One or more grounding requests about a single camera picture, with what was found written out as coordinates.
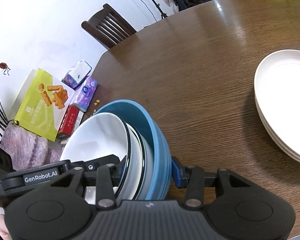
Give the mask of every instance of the metal screw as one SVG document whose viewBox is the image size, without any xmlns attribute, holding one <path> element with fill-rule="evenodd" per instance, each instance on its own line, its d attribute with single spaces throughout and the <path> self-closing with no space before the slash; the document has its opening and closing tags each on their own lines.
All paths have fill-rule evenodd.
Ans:
<svg viewBox="0 0 300 240">
<path fill-rule="evenodd" d="M 201 205 L 201 201 L 199 199 L 190 198 L 186 201 L 186 205 L 188 207 L 198 207 Z"/>
<path fill-rule="evenodd" d="M 108 198 L 104 198 L 98 201 L 98 205 L 100 207 L 111 207 L 113 206 L 114 202 L 111 199 Z"/>
</svg>

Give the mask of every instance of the white wall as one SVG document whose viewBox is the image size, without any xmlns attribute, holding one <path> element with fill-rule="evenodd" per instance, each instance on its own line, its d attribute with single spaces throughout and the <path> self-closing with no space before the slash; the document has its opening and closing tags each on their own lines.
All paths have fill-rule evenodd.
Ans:
<svg viewBox="0 0 300 240">
<path fill-rule="evenodd" d="M 143 0 L 157 20 L 151 0 Z M 168 15 L 162 0 L 156 0 Z M 106 49 L 81 28 L 81 23 L 108 3 L 137 31 L 155 22 L 140 0 L 0 0 L 0 62 L 11 68 L 0 72 L 0 99 L 9 112 L 31 69 L 42 68 L 61 79 L 78 60 L 95 67 Z"/>
</svg>

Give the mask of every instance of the wooden chair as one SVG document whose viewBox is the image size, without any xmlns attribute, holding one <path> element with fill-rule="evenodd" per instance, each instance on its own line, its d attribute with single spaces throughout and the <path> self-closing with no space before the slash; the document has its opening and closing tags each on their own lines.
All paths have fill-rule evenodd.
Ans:
<svg viewBox="0 0 300 240">
<path fill-rule="evenodd" d="M 108 48 L 130 37 L 137 31 L 107 3 L 81 27 Z"/>
</svg>

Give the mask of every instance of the tripod pole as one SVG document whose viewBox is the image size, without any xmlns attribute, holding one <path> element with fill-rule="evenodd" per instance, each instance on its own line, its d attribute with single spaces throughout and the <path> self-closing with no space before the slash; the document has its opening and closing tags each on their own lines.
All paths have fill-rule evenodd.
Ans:
<svg viewBox="0 0 300 240">
<path fill-rule="evenodd" d="M 168 17 L 167 14 L 164 13 L 164 12 L 161 10 L 160 4 L 156 3 L 155 0 L 152 0 L 152 1 L 153 1 L 153 3 L 155 4 L 155 6 L 157 7 L 157 9 L 161 12 L 161 18 L 163 19 L 163 18 Z"/>
</svg>

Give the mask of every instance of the stack of bowls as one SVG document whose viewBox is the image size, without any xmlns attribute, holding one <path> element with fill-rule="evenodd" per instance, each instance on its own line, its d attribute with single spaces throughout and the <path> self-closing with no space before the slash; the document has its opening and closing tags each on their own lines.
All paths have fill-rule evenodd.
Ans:
<svg viewBox="0 0 300 240">
<path fill-rule="evenodd" d="M 74 132 L 60 160 L 88 161 L 110 154 L 125 158 L 120 184 L 114 187 L 118 202 L 165 198 L 171 177 L 168 144 L 136 102 L 118 100 L 99 109 Z M 95 187 L 87 187 L 85 200 L 95 202 Z"/>
<path fill-rule="evenodd" d="M 259 64 L 254 77 L 260 119 L 273 141 L 300 162 L 300 51 L 276 51 Z"/>
</svg>

